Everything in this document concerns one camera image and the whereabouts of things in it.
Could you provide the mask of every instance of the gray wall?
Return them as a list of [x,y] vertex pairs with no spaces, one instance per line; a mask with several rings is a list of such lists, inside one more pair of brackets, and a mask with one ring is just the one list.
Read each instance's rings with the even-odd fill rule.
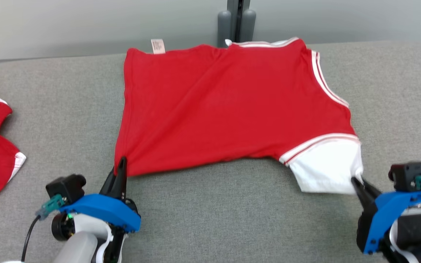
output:
[[251,0],[250,9],[257,41],[421,43],[421,0]]
[[217,43],[227,0],[0,0],[0,60]]

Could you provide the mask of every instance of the blue plastic part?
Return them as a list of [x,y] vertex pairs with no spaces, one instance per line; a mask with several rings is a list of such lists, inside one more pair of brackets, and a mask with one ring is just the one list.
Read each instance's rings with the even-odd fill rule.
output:
[[137,232],[141,226],[141,217],[125,203],[100,194],[85,195],[72,205],[60,208],[60,212],[72,211],[120,226],[127,233]]
[[384,234],[391,228],[394,221],[409,206],[421,203],[421,191],[419,192],[390,192],[383,193],[375,199],[378,211],[373,216],[369,228],[368,240],[365,245],[364,254],[369,251],[376,252],[379,248],[379,241],[384,238]]
[[42,221],[47,218],[51,212],[58,210],[64,204],[65,202],[60,194],[54,195],[50,200],[44,203],[37,212],[35,212],[35,215],[40,216],[40,221]]

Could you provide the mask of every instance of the gray table surface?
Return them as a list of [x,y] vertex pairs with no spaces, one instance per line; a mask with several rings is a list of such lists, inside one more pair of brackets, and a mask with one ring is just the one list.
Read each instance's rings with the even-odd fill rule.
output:
[[[421,45],[335,43],[321,52],[329,87],[350,103],[364,176],[392,190],[389,166],[421,160]],[[97,193],[113,164],[124,55],[0,64],[0,98],[14,113],[1,134],[27,160],[0,193],[0,262],[20,258],[45,184],[71,173]],[[236,160],[128,179],[142,215],[124,262],[384,262],[356,246],[356,196],[302,193],[276,160]],[[51,218],[35,225],[28,263],[61,248]]]

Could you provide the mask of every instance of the clothing tag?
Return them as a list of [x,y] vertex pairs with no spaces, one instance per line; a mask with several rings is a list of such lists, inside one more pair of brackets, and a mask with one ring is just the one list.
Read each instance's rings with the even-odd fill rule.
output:
[[163,39],[151,39],[152,50],[154,54],[164,54],[165,45],[163,44]]

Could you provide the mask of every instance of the blue bracket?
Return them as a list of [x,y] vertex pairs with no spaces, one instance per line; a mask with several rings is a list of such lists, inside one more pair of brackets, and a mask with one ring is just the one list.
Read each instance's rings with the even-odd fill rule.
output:
[[73,211],[119,226],[127,233],[137,232],[141,226],[141,217],[125,203],[100,194],[85,195],[72,205],[60,208],[60,212]]
[[379,249],[379,241],[384,238],[384,234],[391,228],[394,221],[409,206],[419,203],[421,203],[421,191],[412,193],[395,191],[379,195],[375,199],[378,211],[371,221],[364,254],[368,254],[369,251],[376,252]]

